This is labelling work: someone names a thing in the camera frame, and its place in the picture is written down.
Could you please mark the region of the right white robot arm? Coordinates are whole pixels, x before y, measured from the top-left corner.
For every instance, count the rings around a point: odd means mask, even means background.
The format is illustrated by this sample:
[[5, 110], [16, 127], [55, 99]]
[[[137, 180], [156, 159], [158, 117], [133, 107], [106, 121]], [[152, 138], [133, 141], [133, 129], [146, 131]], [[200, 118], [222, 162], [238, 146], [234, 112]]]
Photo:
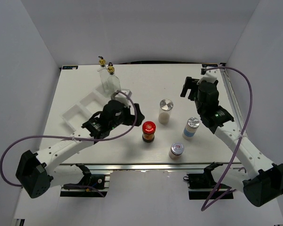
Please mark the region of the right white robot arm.
[[186, 77], [181, 97], [194, 101], [202, 124], [236, 154], [246, 173], [229, 169], [223, 184], [238, 190], [256, 207], [283, 194], [283, 163], [275, 164], [242, 136], [233, 116], [219, 105], [218, 81]]

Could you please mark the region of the red lid sauce jar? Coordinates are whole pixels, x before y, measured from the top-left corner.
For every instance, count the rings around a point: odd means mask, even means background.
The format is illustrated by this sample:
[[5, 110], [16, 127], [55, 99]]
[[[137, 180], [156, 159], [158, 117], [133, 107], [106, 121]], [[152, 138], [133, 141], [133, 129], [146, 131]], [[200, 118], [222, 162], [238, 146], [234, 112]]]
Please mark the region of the red lid sauce jar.
[[142, 125], [142, 139], [144, 142], [151, 143], [155, 139], [156, 125], [152, 121], [146, 121]]

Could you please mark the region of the dark sauce glass bottle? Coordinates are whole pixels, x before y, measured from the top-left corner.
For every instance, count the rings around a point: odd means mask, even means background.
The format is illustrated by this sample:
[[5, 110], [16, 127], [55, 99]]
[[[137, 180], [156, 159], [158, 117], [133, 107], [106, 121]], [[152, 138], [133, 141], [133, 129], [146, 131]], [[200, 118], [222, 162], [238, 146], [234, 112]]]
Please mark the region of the dark sauce glass bottle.
[[120, 85], [120, 80], [119, 78], [115, 75], [115, 68], [112, 64], [112, 62], [109, 62], [108, 67], [107, 67], [107, 71], [109, 73], [109, 77], [108, 77], [108, 87], [109, 87], [109, 91], [110, 93], [115, 93], [117, 91], [121, 90], [121, 85]]

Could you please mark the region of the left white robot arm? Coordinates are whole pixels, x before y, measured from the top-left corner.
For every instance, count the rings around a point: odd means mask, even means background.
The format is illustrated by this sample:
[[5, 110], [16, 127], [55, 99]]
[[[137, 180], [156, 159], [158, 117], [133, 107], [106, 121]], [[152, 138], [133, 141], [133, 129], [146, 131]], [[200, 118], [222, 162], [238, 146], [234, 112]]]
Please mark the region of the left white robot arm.
[[90, 171], [81, 163], [67, 166], [61, 163], [106, 139], [119, 125], [140, 126], [145, 116], [138, 103], [133, 105], [134, 114], [125, 104], [110, 100], [101, 111], [94, 113], [70, 138], [62, 138], [58, 143], [35, 153], [30, 150], [21, 155], [16, 177], [31, 198], [38, 198], [50, 187], [67, 183], [85, 188], [90, 183]]

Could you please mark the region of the small red-label lid jar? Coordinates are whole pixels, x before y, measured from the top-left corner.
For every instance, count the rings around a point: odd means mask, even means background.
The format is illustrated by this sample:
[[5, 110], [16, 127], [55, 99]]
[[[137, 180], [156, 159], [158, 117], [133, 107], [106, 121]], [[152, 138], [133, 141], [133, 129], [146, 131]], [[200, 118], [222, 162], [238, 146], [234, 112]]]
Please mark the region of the small red-label lid jar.
[[182, 143], [173, 143], [169, 150], [169, 157], [173, 160], [179, 159], [184, 152]]

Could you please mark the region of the blue label silver-lid jar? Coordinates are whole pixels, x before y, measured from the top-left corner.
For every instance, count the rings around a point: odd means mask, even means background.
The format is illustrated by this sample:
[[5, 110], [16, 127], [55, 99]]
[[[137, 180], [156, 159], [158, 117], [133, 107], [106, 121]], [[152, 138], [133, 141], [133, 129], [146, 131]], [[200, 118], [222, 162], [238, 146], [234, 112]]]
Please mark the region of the blue label silver-lid jar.
[[197, 129], [199, 128], [199, 126], [200, 126], [200, 120], [196, 117], [190, 117], [187, 120], [187, 123], [183, 130], [183, 133], [182, 133], [183, 138], [186, 140], [192, 139]]

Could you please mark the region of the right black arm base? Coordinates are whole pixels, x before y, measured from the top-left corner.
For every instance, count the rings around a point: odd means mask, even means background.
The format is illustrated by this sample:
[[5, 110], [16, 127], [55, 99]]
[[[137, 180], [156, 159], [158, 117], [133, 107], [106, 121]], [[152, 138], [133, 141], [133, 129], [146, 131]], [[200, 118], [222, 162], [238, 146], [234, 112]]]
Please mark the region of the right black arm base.
[[213, 162], [205, 167], [202, 173], [190, 173], [183, 177], [188, 184], [189, 200], [206, 200], [216, 185], [211, 171], [222, 165], [222, 163]]

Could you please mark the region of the tall jar white powder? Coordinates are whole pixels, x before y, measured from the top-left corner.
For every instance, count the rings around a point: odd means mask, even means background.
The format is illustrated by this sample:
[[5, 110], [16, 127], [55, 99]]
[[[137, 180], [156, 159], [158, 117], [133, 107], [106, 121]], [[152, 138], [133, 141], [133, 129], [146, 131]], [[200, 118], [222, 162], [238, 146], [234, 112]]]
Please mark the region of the tall jar white powder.
[[174, 103], [170, 99], [163, 99], [160, 101], [158, 114], [159, 123], [163, 125], [168, 124], [173, 107]]

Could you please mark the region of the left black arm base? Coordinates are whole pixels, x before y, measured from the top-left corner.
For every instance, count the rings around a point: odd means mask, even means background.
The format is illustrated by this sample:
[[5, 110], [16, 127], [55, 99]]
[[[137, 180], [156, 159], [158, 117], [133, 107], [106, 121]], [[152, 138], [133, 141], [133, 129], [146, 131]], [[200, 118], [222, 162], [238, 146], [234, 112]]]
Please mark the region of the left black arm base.
[[104, 198], [108, 186], [105, 174], [94, 174], [82, 163], [75, 165], [82, 172], [83, 177], [76, 184], [65, 184], [61, 188], [60, 197]]

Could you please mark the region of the clear liquid glass bottle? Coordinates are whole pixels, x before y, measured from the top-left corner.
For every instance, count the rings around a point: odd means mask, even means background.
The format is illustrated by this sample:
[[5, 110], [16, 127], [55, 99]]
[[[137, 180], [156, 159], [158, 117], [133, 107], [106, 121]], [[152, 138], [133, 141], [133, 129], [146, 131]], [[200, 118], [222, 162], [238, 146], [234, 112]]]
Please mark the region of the clear liquid glass bottle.
[[100, 68], [98, 72], [100, 74], [100, 79], [101, 79], [104, 95], [108, 97], [110, 96], [110, 89], [108, 86], [109, 73], [107, 70], [106, 61], [102, 56], [99, 56], [99, 65], [100, 65]]

